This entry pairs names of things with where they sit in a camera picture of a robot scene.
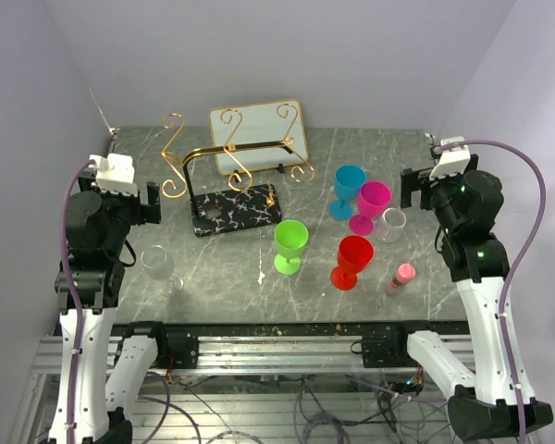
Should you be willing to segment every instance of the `white board with gold frame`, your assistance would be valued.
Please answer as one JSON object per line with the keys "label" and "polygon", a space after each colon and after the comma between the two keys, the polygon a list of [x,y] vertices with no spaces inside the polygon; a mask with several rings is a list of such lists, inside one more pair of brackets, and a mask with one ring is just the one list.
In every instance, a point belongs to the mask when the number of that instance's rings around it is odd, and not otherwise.
{"label": "white board with gold frame", "polygon": [[[291,148],[296,150],[303,159],[308,160],[302,107],[300,102],[295,99],[213,109],[210,111],[210,130],[212,131],[214,145],[224,144],[236,125],[236,118],[233,119],[230,125],[220,120],[220,114],[226,109],[237,109],[242,113],[242,123],[232,136],[230,143],[282,141],[295,115],[291,107],[284,107],[282,115],[286,110],[289,110],[289,114],[287,117],[281,118],[278,115],[278,106],[282,104],[292,104],[298,108],[298,117],[290,130],[289,138],[294,138]],[[234,155],[249,171],[277,168],[279,164],[290,167],[301,163],[301,160],[295,154],[288,154],[283,148],[252,150],[245,153],[235,153]],[[217,154],[216,164],[220,174],[225,176],[234,171],[242,172],[241,168],[227,154]]]}

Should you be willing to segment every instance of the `gray tabletop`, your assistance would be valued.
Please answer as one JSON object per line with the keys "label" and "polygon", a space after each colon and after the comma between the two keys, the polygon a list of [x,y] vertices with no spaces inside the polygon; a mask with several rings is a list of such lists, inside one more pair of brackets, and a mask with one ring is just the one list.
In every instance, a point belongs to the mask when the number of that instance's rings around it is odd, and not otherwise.
{"label": "gray tabletop", "polygon": [[[137,161],[136,181],[161,183],[172,178],[160,152],[172,130],[153,127],[122,128],[113,151]],[[269,179],[276,187],[284,218],[298,219],[309,229],[302,267],[292,276],[274,268],[275,226],[252,228],[197,238],[193,234],[189,195],[161,197],[160,226],[134,227],[129,240],[138,255],[159,244],[172,255],[176,273],[184,280],[180,293],[161,292],[161,283],[150,279],[138,264],[127,270],[121,290],[117,322],[295,322],[365,321],[402,319],[464,319],[462,303],[450,282],[446,266],[434,250],[437,223],[431,212],[416,205],[406,210],[407,226],[394,243],[381,242],[376,234],[372,263],[359,275],[351,291],[333,287],[329,274],[337,264],[339,242],[352,234],[346,221],[333,219],[328,205],[335,171],[345,164],[361,166],[369,179],[387,183],[393,190],[391,205],[399,204],[400,176],[405,167],[427,167],[426,137],[418,130],[307,129],[310,160],[316,177],[297,183],[276,170],[253,173],[254,184]],[[212,144],[209,129],[186,128],[172,150],[184,156],[194,148]],[[190,163],[196,194],[228,188],[227,178],[216,169],[212,156]],[[417,277],[400,295],[384,288],[397,266],[410,262]]]}

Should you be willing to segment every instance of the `white wall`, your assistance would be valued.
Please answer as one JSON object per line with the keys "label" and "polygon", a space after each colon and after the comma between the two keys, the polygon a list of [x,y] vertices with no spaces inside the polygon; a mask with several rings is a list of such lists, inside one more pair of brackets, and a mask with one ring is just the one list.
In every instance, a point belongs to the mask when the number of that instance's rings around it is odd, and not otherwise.
{"label": "white wall", "polygon": [[0,0],[0,443],[56,322],[62,192],[109,137],[43,1]]}
{"label": "white wall", "polygon": [[47,0],[109,122],[296,97],[316,127],[433,128],[514,0]]}
{"label": "white wall", "polygon": [[[512,286],[518,338],[537,397],[555,413],[555,0],[518,0],[441,131],[510,143],[540,166],[547,213]],[[505,204],[495,229],[514,258],[538,206],[537,182],[517,157],[477,150],[497,174]],[[555,443],[555,425],[545,429]]]}

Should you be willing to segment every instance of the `pink bottle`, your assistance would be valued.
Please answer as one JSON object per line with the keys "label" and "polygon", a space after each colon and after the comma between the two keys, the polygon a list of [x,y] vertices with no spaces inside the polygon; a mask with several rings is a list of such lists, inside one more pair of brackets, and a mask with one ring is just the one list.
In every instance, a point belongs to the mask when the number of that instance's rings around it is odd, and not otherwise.
{"label": "pink bottle", "polygon": [[387,284],[386,292],[388,294],[399,294],[409,282],[415,278],[415,268],[411,264],[402,264],[397,268],[395,276],[392,277]]}

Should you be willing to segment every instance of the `clear glass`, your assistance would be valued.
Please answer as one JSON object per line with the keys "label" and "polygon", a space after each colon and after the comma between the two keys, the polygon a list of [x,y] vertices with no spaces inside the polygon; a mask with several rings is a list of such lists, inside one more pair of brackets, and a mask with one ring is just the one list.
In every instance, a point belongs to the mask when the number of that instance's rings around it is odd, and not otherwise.
{"label": "clear glass", "polygon": [[391,243],[403,234],[407,216],[398,208],[388,208],[377,220],[375,231],[381,241]]}
{"label": "clear glass", "polygon": [[173,296],[183,289],[183,278],[175,271],[173,257],[160,245],[146,248],[140,261],[146,275],[156,281],[157,290],[167,296]]}

